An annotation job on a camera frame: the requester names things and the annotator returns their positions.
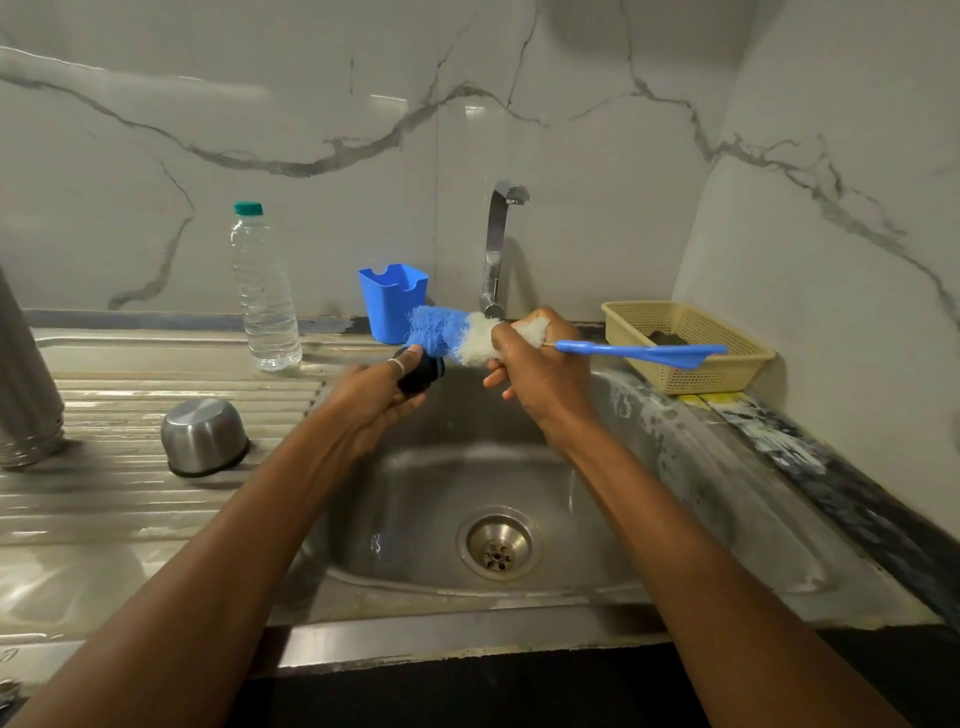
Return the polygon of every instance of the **ring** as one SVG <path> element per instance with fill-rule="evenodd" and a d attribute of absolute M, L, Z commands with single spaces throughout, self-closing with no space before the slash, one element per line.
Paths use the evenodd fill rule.
<path fill-rule="evenodd" d="M 392 362 L 394 362 L 394 363 L 400 368 L 400 376 L 401 376 L 401 377 L 407 376 L 407 369 L 406 369 L 406 367 L 403 366 L 403 362 L 402 362 L 402 361 L 400 361 L 400 360 L 399 360 L 398 358 L 396 358 L 396 357 L 394 357 L 393 359 L 387 359 L 387 361 L 392 361 Z"/>

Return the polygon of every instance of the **stainless steel bowl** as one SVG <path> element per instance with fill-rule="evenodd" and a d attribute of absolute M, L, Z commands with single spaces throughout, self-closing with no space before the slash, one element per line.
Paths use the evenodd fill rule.
<path fill-rule="evenodd" d="M 167 412 L 160 442 L 170 470 L 200 477 L 232 468 L 247 455 L 250 440 L 236 407 L 210 397 L 187 400 Z"/>

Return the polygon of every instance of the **person's left hand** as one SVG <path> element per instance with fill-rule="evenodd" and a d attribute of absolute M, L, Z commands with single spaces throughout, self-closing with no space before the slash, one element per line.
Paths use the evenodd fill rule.
<path fill-rule="evenodd" d="M 412 346 L 397 357 L 403 372 L 413 372 L 420 363 L 423 349 Z M 426 399 L 424 393 L 407 399 L 396 383 L 403 372 L 393 361 L 373 366 L 354 364 L 340 376 L 336 386 L 317 413 L 332 414 L 348 434 L 348 460 L 370 452 L 383 431 L 406 417 Z"/>

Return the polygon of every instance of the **drain strainer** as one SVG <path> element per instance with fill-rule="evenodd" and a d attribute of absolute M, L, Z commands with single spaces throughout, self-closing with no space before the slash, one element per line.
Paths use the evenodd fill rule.
<path fill-rule="evenodd" d="M 537 565 L 542 546 L 533 522 L 514 508 L 485 508 L 457 531 L 457 550 L 471 570 L 488 579 L 519 579 Z"/>

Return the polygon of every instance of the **white marble backsplash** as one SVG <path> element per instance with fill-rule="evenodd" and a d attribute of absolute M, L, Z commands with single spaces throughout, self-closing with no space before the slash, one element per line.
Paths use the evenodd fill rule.
<path fill-rule="evenodd" d="M 762 0 L 675 296 L 766 401 L 960 536 L 960 5 Z"/>
<path fill-rule="evenodd" d="M 301 314 L 406 262 L 477 305 L 500 178 L 511 314 L 668 297 L 754 0 L 0 0 L 0 259 L 29 307 L 232 311 L 231 204 Z"/>

